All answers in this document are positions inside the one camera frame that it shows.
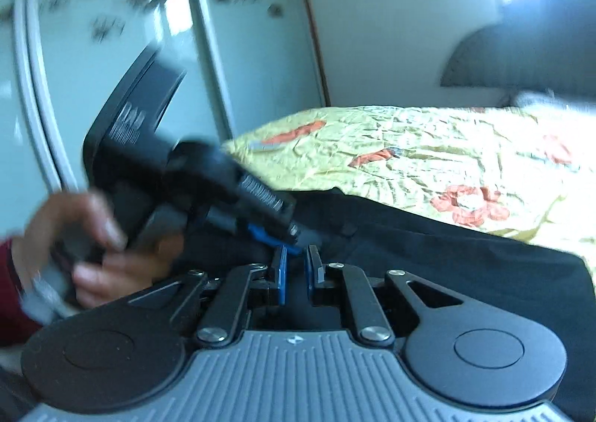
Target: black plastic part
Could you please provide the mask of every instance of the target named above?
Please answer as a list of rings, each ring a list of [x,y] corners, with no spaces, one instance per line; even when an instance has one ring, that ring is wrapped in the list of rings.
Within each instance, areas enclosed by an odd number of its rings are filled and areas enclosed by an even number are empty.
[[[159,201],[172,145],[155,131],[185,72],[148,46],[112,92],[83,142],[89,183],[112,193],[118,182]]]
[[[287,251],[278,247],[264,277],[250,285],[248,302],[251,308],[283,306],[285,303],[285,273]]]
[[[117,182],[111,195],[114,217],[129,237],[129,243],[141,232],[158,203],[147,192],[130,183]]]
[[[109,412],[167,388],[187,358],[206,276],[164,282],[35,334],[23,350],[32,390],[58,408]]]
[[[371,347],[391,346],[395,335],[364,271],[360,267],[343,264],[339,268],[327,265],[325,272],[328,278],[336,281],[336,290],[340,291],[342,324],[351,330],[354,339]],[[379,332],[383,330],[387,333],[386,337],[375,340],[363,336],[365,330],[371,328]]]
[[[294,243],[295,200],[274,192],[219,148],[183,141],[169,155],[164,182],[177,207],[187,211],[210,199],[223,212],[262,226],[272,237]]]
[[[308,297],[313,306],[338,306],[336,285],[325,280],[325,267],[319,249],[309,245],[305,251],[305,275],[308,283]]]
[[[405,298],[420,319],[402,354],[431,391],[487,409],[555,395],[567,355],[546,327],[409,273],[388,273],[386,284],[388,297]]]
[[[202,347],[222,347],[230,344],[238,335],[248,311],[248,289],[252,281],[262,278],[266,266],[235,267],[225,278],[196,329],[196,342]],[[200,337],[204,329],[221,330],[223,339],[205,342]]]

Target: floral bedspread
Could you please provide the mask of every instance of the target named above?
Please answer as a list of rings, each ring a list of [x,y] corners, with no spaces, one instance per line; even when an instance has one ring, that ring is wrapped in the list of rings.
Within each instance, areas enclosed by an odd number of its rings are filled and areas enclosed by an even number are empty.
[[[344,193],[573,252],[596,275],[596,120],[517,108],[321,108],[226,144],[273,188]]]

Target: metal screw head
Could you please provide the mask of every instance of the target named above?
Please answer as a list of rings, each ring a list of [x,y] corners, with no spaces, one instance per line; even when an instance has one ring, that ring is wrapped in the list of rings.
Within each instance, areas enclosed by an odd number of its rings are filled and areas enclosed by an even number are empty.
[[[218,327],[202,328],[197,332],[197,338],[205,343],[218,343],[227,337],[228,333]]]
[[[391,332],[382,326],[367,326],[360,332],[365,340],[368,341],[385,341],[391,336]]]

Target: red flower pattern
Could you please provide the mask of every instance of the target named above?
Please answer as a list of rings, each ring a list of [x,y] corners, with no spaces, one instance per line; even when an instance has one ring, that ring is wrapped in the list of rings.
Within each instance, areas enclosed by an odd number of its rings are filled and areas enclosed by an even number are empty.
[[[300,136],[308,136],[309,134],[318,131],[324,125],[327,124],[326,120],[315,120],[314,122],[310,122],[309,124],[302,125],[297,127],[294,130],[288,131],[287,133],[276,134],[269,139],[261,141],[263,145],[276,145],[279,143],[288,143],[293,141],[297,137]]]
[[[458,199],[465,195],[479,195],[484,200],[480,208],[468,210],[462,208]],[[485,219],[506,220],[509,218],[509,210],[497,203],[501,192],[491,191],[487,186],[481,188],[466,185],[449,185],[445,193],[430,201],[440,212],[452,212],[454,223],[469,227],[480,227]]]
[[[372,161],[387,161],[391,158],[395,158],[397,152],[393,148],[381,149],[381,151],[375,151],[374,153],[366,153],[354,158],[348,166],[357,168],[360,165],[371,163]]]
[[[561,139],[554,134],[547,134],[542,137],[545,156],[560,165],[569,165],[573,161],[573,155]]]

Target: hand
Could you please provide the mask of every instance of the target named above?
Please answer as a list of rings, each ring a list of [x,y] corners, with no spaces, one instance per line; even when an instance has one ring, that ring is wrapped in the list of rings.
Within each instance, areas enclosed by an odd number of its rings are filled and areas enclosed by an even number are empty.
[[[105,198],[96,192],[56,193],[37,211],[22,237],[13,240],[13,261],[24,288],[50,258],[50,249],[63,228],[79,223],[106,248],[102,265],[78,263],[73,270],[77,299],[93,308],[150,287],[168,275],[183,249],[181,235],[162,239],[147,252],[123,252],[126,236]]]

